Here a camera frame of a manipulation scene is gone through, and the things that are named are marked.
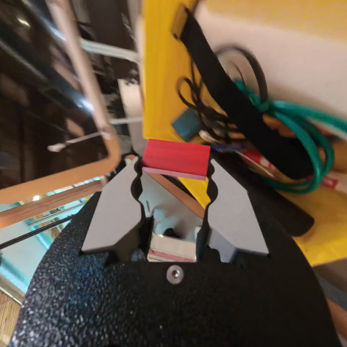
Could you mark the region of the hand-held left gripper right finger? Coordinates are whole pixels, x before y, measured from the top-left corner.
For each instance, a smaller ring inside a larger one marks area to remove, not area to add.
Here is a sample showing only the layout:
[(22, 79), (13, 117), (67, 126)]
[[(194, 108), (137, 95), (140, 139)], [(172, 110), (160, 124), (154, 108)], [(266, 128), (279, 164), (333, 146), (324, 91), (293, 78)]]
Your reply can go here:
[(248, 191), (215, 159), (207, 171), (202, 226), (196, 236), (196, 260), (202, 262), (209, 250), (218, 253), (222, 263), (231, 263), (238, 252), (268, 256), (264, 239)]

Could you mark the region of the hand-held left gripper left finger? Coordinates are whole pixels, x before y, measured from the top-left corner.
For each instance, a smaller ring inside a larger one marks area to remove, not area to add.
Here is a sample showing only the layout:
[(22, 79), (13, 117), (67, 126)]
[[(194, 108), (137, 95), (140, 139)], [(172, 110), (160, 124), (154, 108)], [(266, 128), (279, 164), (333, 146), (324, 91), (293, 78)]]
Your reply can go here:
[(139, 201), (142, 159), (134, 157), (101, 191), (81, 252), (115, 262), (147, 261), (152, 219)]

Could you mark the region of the red rectangular block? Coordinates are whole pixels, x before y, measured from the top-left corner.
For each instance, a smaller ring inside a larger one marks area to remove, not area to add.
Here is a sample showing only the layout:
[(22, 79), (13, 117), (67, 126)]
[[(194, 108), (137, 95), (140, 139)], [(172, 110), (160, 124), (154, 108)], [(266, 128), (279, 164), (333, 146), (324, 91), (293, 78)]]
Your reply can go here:
[(142, 158), (146, 172), (205, 181), (210, 146), (149, 139)]

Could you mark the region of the yellow bin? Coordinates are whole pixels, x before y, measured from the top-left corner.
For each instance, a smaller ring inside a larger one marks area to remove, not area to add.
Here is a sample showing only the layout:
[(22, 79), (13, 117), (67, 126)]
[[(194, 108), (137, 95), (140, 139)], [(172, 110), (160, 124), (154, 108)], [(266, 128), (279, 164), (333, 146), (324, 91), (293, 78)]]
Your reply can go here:
[[(179, 3), (193, 1), (142, 1), (144, 48), (144, 125), (148, 139), (183, 142), (171, 122), (184, 110), (176, 94), (180, 76), (189, 71), (189, 56), (170, 33)], [(322, 187), (308, 194), (280, 192), (308, 212), (315, 224), (304, 236), (294, 237), (310, 265), (346, 258), (346, 193)]]

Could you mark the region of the red white striped item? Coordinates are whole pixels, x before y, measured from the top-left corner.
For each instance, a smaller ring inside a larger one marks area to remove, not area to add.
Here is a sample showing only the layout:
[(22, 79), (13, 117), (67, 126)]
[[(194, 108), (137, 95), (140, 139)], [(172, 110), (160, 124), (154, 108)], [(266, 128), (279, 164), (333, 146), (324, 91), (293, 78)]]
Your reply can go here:
[[(257, 166), (260, 171), (267, 174), (270, 178), (282, 181), (284, 183), (293, 183), (294, 181), (282, 174), (272, 163), (263, 157), (258, 150), (249, 149), (242, 152), (246, 162)], [(330, 171), (322, 180), (322, 186), (342, 193), (347, 193), (347, 174), (345, 172)]]

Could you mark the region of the teal block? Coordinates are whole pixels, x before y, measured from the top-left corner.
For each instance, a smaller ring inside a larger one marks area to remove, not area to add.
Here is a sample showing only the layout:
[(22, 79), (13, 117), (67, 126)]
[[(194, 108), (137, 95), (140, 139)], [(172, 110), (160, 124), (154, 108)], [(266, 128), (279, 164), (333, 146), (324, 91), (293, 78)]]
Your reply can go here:
[(191, 141), (203, 130), (203, 124), (194, 109), (187, 108), (172, 123), (172, 128), (185, 142)]

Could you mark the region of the wood-framed mirror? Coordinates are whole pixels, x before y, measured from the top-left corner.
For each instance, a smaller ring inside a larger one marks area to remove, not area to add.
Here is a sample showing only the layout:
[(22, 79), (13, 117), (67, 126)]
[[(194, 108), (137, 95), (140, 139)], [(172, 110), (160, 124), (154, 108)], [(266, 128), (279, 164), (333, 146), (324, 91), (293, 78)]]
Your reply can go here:
[(67, 1), (1, 1), (1, 204), (112, 171), (121, 148)]

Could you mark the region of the white mirror stand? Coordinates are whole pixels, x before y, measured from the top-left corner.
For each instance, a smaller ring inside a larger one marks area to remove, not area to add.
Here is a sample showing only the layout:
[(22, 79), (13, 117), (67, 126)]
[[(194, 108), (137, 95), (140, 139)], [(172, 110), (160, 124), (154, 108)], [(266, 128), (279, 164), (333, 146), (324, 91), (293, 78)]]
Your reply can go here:
[[(104, 55), (111, 58), (119, 58), (122, 60), (128, 60), (130, 62), (136, 63), (137, 65), (141, 63), (141, 56), (136, 51), (133, 51), (133, 50), (123, 49), (116, 46), (110, 46), (107, 44), (102, 44), (95, 41), (86, 40), (84, 38), (80, 38), (80, 45), (85, 51), (89, 53), (95, 53), (95, 54)], [(50, 152), (60, 152), (62, 149), (66, 148), (69, 145), (79, 143), (79, 142), (82, 142), (97, 136), (102, 136), (108, 139), (110, 137), (108, 128), (103, 127), (102, 130), (98, 132), (94, 132), (92, 134), (88, 134), (82, 137), (67, 140), (67, 141), (64, 141), (63, 143), (56, 143), (54, 145), (49, 145), (47, 149)]]

